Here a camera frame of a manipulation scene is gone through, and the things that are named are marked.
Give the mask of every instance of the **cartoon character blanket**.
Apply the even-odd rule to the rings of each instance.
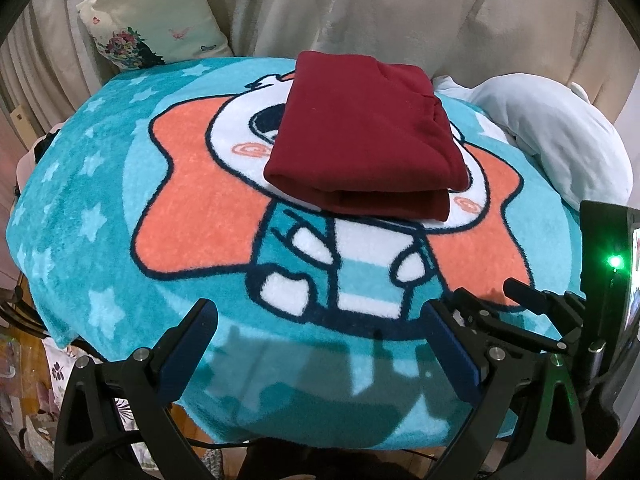
[[[446,97],[471,176],[447,222],[339,218],[281,196],[262,170],[293,69],[230,58],[115,77],[36,167],[12,255],[55,341],[81,335],[109,360],[214,300],[220,327],[181,403],[217,439],[444,444],[469,406],[420,338],[422,303],[465,286],[557,336],[501,285],[577,291],[577,221],[481,110]]]

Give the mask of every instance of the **green led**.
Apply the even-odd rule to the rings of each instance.
[[[614,254],[607,259],[607,263],[614,269],[622,269],[625,266],[625,261],[619,254]]]

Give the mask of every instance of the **metal bolt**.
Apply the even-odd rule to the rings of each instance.
[[[499,346],[492,346],[491,348],[489,348],[489,357],[494,361],[502,361],[505,357],[507,357],[507,354]]]
[[[149,350],[149,348],[138,348],[137,350],[134,350],[133,358],[136,361],[144,361],[149,357],[149,354],[151,354],[151,350]]]
[[[78,361],[76,361],[76,368],[86,368],[90,362],[91,358],[83,355],[81,358],[78,358]]]

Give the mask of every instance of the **folded maroon sweatshirt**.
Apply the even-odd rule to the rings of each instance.
[[[420,68],[320,52],[298,57],[264,177],[335,213],[442,221],[469,184]]]

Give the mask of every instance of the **white throw pillow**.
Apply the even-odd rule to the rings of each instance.
[[[122,69],[233,55],[207,0],[85,0],[77,9],[98,51]]]
[[[582,200],[628,202],[633,174],[622,139],[577,84],[567,88],[546,77],[509,74],[475,88],[441,76],[433,87],[479,106],[508,128],[517,145],[540,160],[551,184],[574,209]]]

